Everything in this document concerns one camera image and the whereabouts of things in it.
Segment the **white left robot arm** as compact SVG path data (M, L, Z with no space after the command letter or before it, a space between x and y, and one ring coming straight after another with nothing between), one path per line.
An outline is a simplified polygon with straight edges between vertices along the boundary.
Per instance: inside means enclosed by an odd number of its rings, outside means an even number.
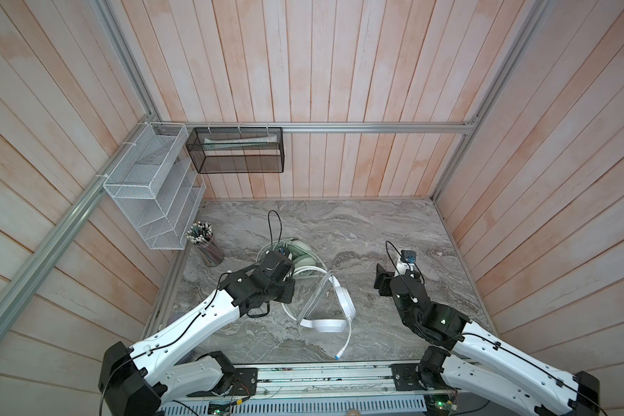
M259 262L222 274L215 290L159 332L128 347L121 341L104 354L98 382L100 409L112 415L154 415L191 393L235 391L235 367L214 351L195 362L184 357L223 327L270 302L290 303L294 263L278 251Z

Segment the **white headphones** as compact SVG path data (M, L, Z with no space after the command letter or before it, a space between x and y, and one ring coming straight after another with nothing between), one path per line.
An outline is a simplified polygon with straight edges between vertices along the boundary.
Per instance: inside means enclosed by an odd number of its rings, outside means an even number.
M353 300L334 272L317 266L296 268L293 281L303 280L305 295L310 298L303 303L300 312L294 312L283 304L284 312L297 325L319 333L342 333L350 331L356 316Z

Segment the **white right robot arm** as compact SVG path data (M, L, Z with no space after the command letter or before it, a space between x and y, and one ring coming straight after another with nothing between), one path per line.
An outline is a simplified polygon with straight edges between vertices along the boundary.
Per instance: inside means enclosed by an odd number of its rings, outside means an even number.
M376 266L374 287L429 346L415 368L426 389L463 390L520 415L603 415L591 374L556 369L500 340L455 308L433 301L421 274Z

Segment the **mint green headphones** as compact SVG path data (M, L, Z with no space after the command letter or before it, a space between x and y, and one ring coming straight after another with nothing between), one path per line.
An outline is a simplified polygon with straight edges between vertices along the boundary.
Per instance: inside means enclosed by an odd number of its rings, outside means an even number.
M256 262L261 262L270 251L278 251L287 256L293 263L294 270L305 267L326 268L325 263L313 251L312 247L301 239L289 237L279 242L268 243L259 251Z

